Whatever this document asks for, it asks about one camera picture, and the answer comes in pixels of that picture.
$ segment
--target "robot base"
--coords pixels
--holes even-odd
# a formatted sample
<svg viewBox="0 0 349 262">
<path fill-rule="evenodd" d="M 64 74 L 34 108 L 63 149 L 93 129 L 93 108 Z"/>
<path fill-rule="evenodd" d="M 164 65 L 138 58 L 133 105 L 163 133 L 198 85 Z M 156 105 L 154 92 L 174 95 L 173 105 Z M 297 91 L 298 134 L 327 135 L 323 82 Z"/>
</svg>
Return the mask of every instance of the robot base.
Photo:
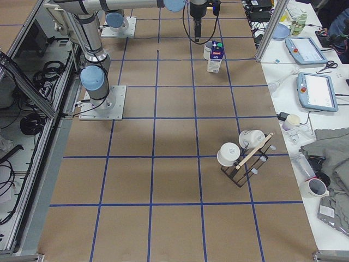
<svg viewBox="0 0 349 262">
<path fill-rule="evenodd" d="M 111 86 L 110 92 L 115 96 L 116 103 L 111 110 L 105 110 L 104 112 L 91 110 L 79 115 L 80 120 L 122 120 L 122 114 L 124 111 L 126 86 Z M 84 99 L 89 99 L 89 95 L 86 92 Z M 91 109 L 90 103 L 84 103 L 81 107 L 81 112 Z"/>
<path fill-rule="evenodd" d="M 100 35 L 102 38 L 126 38 L 126 37 L 135 37 L 136 31 L 136 21 L 137 18 L 135 16 L 126 17 L 129 27 L 125 31 L 114 32 L 110 29 L 110 27 L 105 27 L 102 30 L 102 34 Z"/>
</svg>

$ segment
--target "person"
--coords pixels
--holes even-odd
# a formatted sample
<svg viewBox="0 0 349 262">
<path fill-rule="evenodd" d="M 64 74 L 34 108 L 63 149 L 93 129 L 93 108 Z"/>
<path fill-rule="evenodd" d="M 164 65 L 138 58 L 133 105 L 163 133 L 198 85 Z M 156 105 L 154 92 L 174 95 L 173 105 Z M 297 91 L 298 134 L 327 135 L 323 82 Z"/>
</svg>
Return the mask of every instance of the person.
<svg viewBox="0 0 349 262">
<path fill-rule="evenodd" d="M 328 36 L 341 35 L 349 19 L 349 0 L 329 0 L 317 14 L 323 31 Z M 334 44 L 334 48 L 343 64 L 349 63 L 349 50 L 347 40 Z"/>
</svg>

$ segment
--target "cup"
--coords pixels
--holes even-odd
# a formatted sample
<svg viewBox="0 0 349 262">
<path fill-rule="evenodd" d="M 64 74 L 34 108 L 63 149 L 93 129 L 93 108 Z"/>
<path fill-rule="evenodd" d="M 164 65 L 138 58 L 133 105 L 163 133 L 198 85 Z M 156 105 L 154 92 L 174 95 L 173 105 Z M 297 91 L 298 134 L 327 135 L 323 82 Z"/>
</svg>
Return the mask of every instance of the cup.
<svg viewBox="0 0 349 262">
<path fill-rule="evenodd" d="M 266 138 L 260 130 L 245 130 L 239 135 L 239 144 L 242 148 L 252 149 L 258 146 Z"/>
<path fill-rule="evenodd" d="M 204 49 L 203 49 L 203 58 L 206 60 L 209 60 L 209 55 L 211 54 L 211 48 L 212 48 L 212 41 L 209 41 L 204 44 Z"/>
<path fill-rule="evenodd" d="M 286 117 L 285 122 L 282 124 L 282 128 L 285 131 L 288 131 L 290 129 L 295 128 L 296 126 L 298 126 L 300 124 L 300 118 L 297 115 L 293 115 L 293 114 L 289 114 Z"/>
<path fill-rule="evenodd" d="M 240 148 L 234 143 L 225 143 L 217 153 L 217 160 L 223 166 L 232 166 L 240 156 Z"/>
<path fill-rule="evenodd" d="M 299 191 L 304 198 L 322 198 L 329 195 L 324 182 L 317 178 L 311 178 L 301 183 L 299 185 Z"/>
</svg>

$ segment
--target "grid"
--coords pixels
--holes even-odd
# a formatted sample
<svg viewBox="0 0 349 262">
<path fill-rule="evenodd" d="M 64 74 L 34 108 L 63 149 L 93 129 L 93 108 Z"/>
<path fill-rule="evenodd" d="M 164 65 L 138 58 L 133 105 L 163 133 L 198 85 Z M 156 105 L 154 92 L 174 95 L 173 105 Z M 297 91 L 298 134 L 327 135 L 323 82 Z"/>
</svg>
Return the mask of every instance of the grid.
<svg viewBox="0 0 349 262">
<path fill-rule="evenodd" d="M 232 4 L 232 3 L 240 3 L 240 2 L 225 2 L 223 3 L 226 5 Z M 221 22 L 224 19 L 228 19 L 225 17 L 222 17 L 219 19 L 218 22 L 218 27 L 217 31 L 219 32 L 218 36 L 216 39 L 221 39 L 223 42 L 227 38 L 248 38 L 252 40 L 252 36 L 244 36 L 244 37 L 223 37 L 222 36 L 222 25 Z M 245 20 L 244 22 L 247 23 L 247 20 L 244 17 L 235 17 L 234 19 L 236 20 Z M 157 39 L 158 43 L 161 43 L 161 40 L 166 39 L 167 37 L 162 37 L 160 33 L 160 28 L 161 28 L 161 22 L 163 20 L 174 20 L 174 18 L 163 18 L 161 17 L 161 10 L 159 11 L 159 18 L 155 19 L 158 20 L 158 36 L 157 38 L 147 38 L 147 39 Z M 207 18 L 206 20 L 210 20 L 210 22 L 213 22 L 213 18 Z M 101 154 L 101 155 L 94 155 L 94 156 L 89 156 L 89 155 L 72 155 L 72 156 L 65 156 L 64 159 L 105 159 L 105 166 L 104 166 L 104 172 L 103 172 L 103 178 L 101 182 L 101 190 L 100 190 L 100 197 L 99 197 L 99 202 L 98 203 L 83 203 L 83 204 L 51 204 L 51 208 L 57 208 L 57 207 L 96 207 L 97 208 L 97 218 L 95 221 L 95 226 L 94 226 L 94 231 L 93 231 L 93 241 L 92 241 L 92 246 L 91 246 L 91 253 L 89 256 L 89 261 L 95 261 L 94 256 L 95 256 L 95 246 L 96 242 L 98 241 L 98 230 L 100 227 L 100 219 L 101 219 L 101 209 L 103 207 L 113 207 L 113 206 L 120 206 L 120 207 L 148 207 L 149 208 L 149 218 L 148 218 L 148 236 L 147 236 L 147 261 L 158 261 L 156 259 L 152 259 L 152 243 L 153 243 L 153 226 L 154 226 L 154 207 L 175 207 L 175 206 L 197 206 L 200 208 L 200 218 L 201 218 L 201 235 L 202 235 L 202 252 L 203 252 L 203 261 L 213 261 L 212 259 L 209 258 L 209 253 L 208 253 L 208 248 L 207 248 L 207 228 L 206 228 L 206 207 L 209 206 L 250 206 L 252 210 L 252 215 L 253 215 L 253 224 L 255 227 L 255 233 L 257 237 L 257 243 L 258 243 L 258 249 L 260 253 L 260 261 L 274 261 L 272 258 L 271 259 L 266 259 L 265 252 L 264 252 L 264 246 L 263 246 L 263 241 L 261 237 L 261 232 L 260 232 L 260 225 L 258 222 L 258 215 L 256 208 L 257 206 L 264 206 L 264 205 L 297 205 L 299 206 L 302 204 L 301 198 L 298 196 L 294 200 L 280 200 L 280 201 L 255 201 L 254 200 L 254 194 L 253 194 L 253 188 L 251 186 L 251 181 L 248 180 L 248 183 L 245 185 L 245 187 L 248 187 L 248 196 L 249 200 L 248 201 L 205 201 L 203 197 L 203 181 L 202 181 L 202 167 L 203 163 L 202 161 L 204 159 L 214 159 L 216 158 L 216 155 L 214 154 L 207 154 L 207 153 L 202 153 L 202 151 L 205 151 L 201 146 L 201 143 L 203 142 L 203 139 L 200 138 L 201 134 L 201 129 L 200 129 L 200 123 L 199 121 L 205 121 L 205 120 L 231 120 L 235 121 L 236 123 L 236 134 L 235 138 L 237 135 L 244 130 L 242 127 L 241 121 L 243 120 L 255 120 L 255 119 L 260 119 L 260 120 L 275 120 L 276 116 L 274 114 L 270 115 L 239 115 L 239 110 L 237 106 L 237 101 L 235 98 L 235 89 L 239 88 L 266 88 L 266 84 L 258 84 L 258 85 L 241 85 L 241 84 L 234 84 L 232 81 L 232 75 L 230 74 L 230 61 L 248 61 L 248 60 L 254 60 L 253 58 L 240 58 L 240 59 L 228 59 L 225 57 L 224 61 L 222 64 L 224 64 L 226 71 L 227 71 L 227 84 L 226 85 L 214 85 L 214 88 L 217 88 L 217 91 L 220 88 L 229 88 L 230 94 L 231 94 L 231 104 L 232 104 L 232 115 L 233 116 L 220 116 L 220 117 L 200 117 L 198 116 L 198 108 L 197 108 L 197 96 L 199 90 L 202 90 L 203 88 L 213 88 L 213 85 L 198 85 L 195 80 L 195 74 L 197 73 L 195 70 L 195 62 L 196 61 L 203 61 L 203 59 L 196 59 L 194 58 L 194 52 L 193 52 L 193 44 L 188 40 L 190 44 L 190 59 L 180 59 L 180 61 L 188 61 L 190 62 L 191 65 L 191 85 L 184 85 L 184 86 L 173 86 L 173 85 L 159 85 L 159 69 L 160 69 L 160 62 L 161 61 L 179 61 L 176 59 L 160 59 L 160 52 L 157 50 L 157 57 L 156 59 L 126 59 L 126 54 L 127 54 L 127 49 L 128 49 L 128 44 L 129 44 L 129 39 L 125 41 L 124 45 L 124 50 L 122 54 L 121 59 L 112 59 L 114 62 L 120 62 L 120 70 L 119 74 L 117 76 L 117 83 L 118 84 L 124 84 L 122 83 L 122 77 L 123 77 L 123 72 L 125 71 L 125 62 L 128 61 L 154 61 L 156 62 L 156 75 L 155 75 L 155 85 L 150 86 L 150 85 L 130 85 L 128 86 L 128 90 L 131 90 L 133 88 L 150 88 L 154 87 L 154 109 L 153 109 L 153 116 L 152 117 L 124 117 L 123 119 L 126 121 L 137 121 L 137 120 L 144 120 L 144 121 L 151 121 L 152 120 L 152 141 L 151 141 L 151 154 L 128 154 L 128 155 L 120 155 L 118 153 L 113 153 L 112 152 L 112 144 L 115 143 L 113 138 L 115 136 L 116 131 L 118 130 L 119 124 L 118 122 L 113 121 L 111 124 L 111 129 L 110 129 L 110 134 L 109 134 L 109 140 L 107 143 L 107 152 L 106 154 Z M 194 106 L 194 115 L 190 117 L 173 117 L 173 116 L 158 116 L 157 115 L 157 108 L 159 107 L 158 104 L 158 95 L 159 95 L 159 90 L 160 88 L 167 88 L 167 87 L 172 87 L 172 88 L 180 88 L 181 90 L 192 90 L 192 97 L 193 97 L 193 106 Z M 195 129 L 195 151 L 196 153 L 192 154 L 186 154 L 186 155 L 168 155 L 166 153 L 157 153 L 157 132 L 159 132 L 159 128 L 161 128 L 159 121 L 167 121 L 167 120 L 192 120 L 194 121 L 194 129 Z M 279 152 L 275 154 L 269 154 L 271 158 L 277 158 L 277 157 L 287 157 L 287 151 L 285 149 L 280 150 Z M 148 203 L 105 203 L 103 201 L 104 199 L 104 194 L 105 194 L 105 185 L 106 185 L 106 180 L 107 180 L 107 174 L 108 174 L 108 167 L 111 159 L 148 159 L 151 161 L 151 183 L 150 183 L 150 196 L 149 196 L 149 202 Z M 198 179 L 198 195 L 199 195 L 199 201 L 184 201 L 184 202 L 164 202 L 164 203 L 158 203 L 154 200 L 154 167 L 156 165 L 156 161 L 158 159 L 194 159 L 197 160 L 197 179 Z"/>
</svg>

